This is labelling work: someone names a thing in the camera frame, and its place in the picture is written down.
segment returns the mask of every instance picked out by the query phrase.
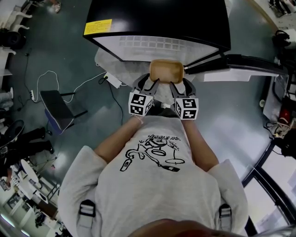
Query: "window frame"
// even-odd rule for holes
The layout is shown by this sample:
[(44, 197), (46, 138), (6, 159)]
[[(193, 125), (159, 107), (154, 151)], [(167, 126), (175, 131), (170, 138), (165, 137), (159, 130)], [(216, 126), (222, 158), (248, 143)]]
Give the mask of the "window frame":
[[(296, 224), (296, 208), (286, 193), (281, 187), (262, 169), (262, 165), (265, 163), (269, 155), (272, 153), (276, 143), (274, 140), (270, 143), (264, 154), (261, 156), (257, 164), (254, 166), (252, 171), (242, 181), (242, 185), (245, 188), (252, 179), (255, 179), (266, 191), (275, 206), (280, 210), (281, 214), (289, 225)], [(249, 217), (245, 230), (248, 236), (254, 236), (258, 232)]]

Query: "extension cord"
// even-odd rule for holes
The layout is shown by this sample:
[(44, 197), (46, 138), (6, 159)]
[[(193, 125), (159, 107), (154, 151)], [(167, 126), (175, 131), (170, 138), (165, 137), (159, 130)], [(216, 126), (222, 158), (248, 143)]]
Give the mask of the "extension cord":
[(30, 96), (31, 96), (31, 100), (34, 101), (35, 96), (34, 96), (34, 91), (33, 90), (30, 91)]
[(116, 89), (118, 89), (122, 85), (122, 82), (115, 76), (111, 75), (109, 72), (105, 74), (104, 78)]

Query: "white cable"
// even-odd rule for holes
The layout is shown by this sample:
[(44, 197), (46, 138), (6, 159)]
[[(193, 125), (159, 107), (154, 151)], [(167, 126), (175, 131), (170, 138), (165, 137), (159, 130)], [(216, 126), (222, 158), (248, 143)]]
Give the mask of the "white cable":
[(42, 75), (40, 75), (40, 76), (38, 77), (38, 80), (37, 80), (37, 97), (36, 97), (36, 100), (33, 100), (35, 103), (38, 101), (38, 84), (39, 84), (39, 79), (40, 79), (40, 77), (44, 76), (44, 75), (47, 74), (48, 72), (52, 72), (52, 73), (55, 74), (55, 78), (56, 78), (56, 82), (57, 82), (57, 90), (59, 91), (59, 89), (60, 89), (59, 81), (58, 81), (58, 79), (57, 79), (57, 74), (56, 74), (54, 71), (47, 71), (46, 73), (44, 73), (44, 74), (42, 74)]
[[(36, 96), (36, 100), (33, 100), (35, 103), (38, 101), (38, 85), (39, 85), (39, 79), (40, 79), (42, 76), (44, 76), (45, 74), (47, 74), (48, 72), (52, 72), (52, 73), (55, 74), (55, 78), (56, 78), (56, 82), (57, 82), (57, 91), (59, 91), (59, 89), (60, 89), (60, 84), (59, 84), (59, 81), (58, 81), (58, 79), (57, 79), (57, 74), (56, 74), (54, 71), (47, 71), (46, 73), (40, 75), (40, 76), (38, 77), (38, 79), (37, 79), (37, 96)], [(92, 79), (89, 79), (89, 80), (85, 81), (84, 83), (86, 83), (86, 82), (88, 82), (88, 81), (91, 81), (91, 80), (97, 78), (98, 76), (100, 76), (100, 75), (102, 75), (102, 74), (104, 74), (104, 73), (106, 73), (106, 72), (100, 73), (99, 75), (96, 75), (95, 77), (93, 77)], [(80, 86), (78, 86), (78, 87), (74, 90), (74, 92), (75, 92), (79, 87), (81, 87), (84, 83), (82, 83)], [(71, 98), (70, 101), (65, 101), (65, 100), (64, 100), (64, 101), (65, 101), (66, 103), (70, 103), (70, 102), (73, 100), (73, 97), (74, 97), (74, 95), (72, 95), (72, 98)]]
[[(96, 77), (101, 76), (101, 75), (104, 74), (104, 73), (106, 73), (106, 72), (102, 72), (101, 74), (96, 75), (95, 77), (93, 77), (92, 79), (89, 79), (89, 80), (85, 81), (84, 83), (86, 83), (86, 82), (88, 82), (88, 81), (91, 81), (91, 80), (95, 79)], [(78, 86), (78, 87), (74, 90), (74, 92), (75, 92), (79, 87), (81, 87), (84, 83), (82, 83), (80, 86)], [(72, 98), (71, 98), (70, 101), (65, 101), (65, 100), (64, 100), (64, 101), (65, 101), (66, 103), (70, 103), (70, 102), (73, 100), (73, 97), (74, 97), (74, 95), (72, 95)]]

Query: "strap buckle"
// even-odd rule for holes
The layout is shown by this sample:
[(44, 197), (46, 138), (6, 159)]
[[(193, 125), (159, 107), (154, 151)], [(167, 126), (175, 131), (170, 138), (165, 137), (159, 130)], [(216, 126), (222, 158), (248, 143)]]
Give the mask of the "strap buckle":
[(223, 231), (232, 230), (232, 211), (228, 204), (223, 204), (219, 208), (220, 229)]
[(79, 214), (88, 217), (96, 216), (96, 205), (90, 200), (84, 200), (80, 204)]

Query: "black chair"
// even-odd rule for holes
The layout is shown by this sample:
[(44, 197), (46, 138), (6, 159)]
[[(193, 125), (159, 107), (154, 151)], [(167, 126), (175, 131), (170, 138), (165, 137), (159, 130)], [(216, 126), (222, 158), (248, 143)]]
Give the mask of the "black chair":
[(62, 134), (66, 129), (74, 125), (75, 118), (87, 113), (87, 110), (73, 115), (65, 104), (62, 96), (73, 95), (75, 93), (60, 94), (58, 91), (40, 91), (40, 98), (45, 106), (45, 114), (52, 127)]

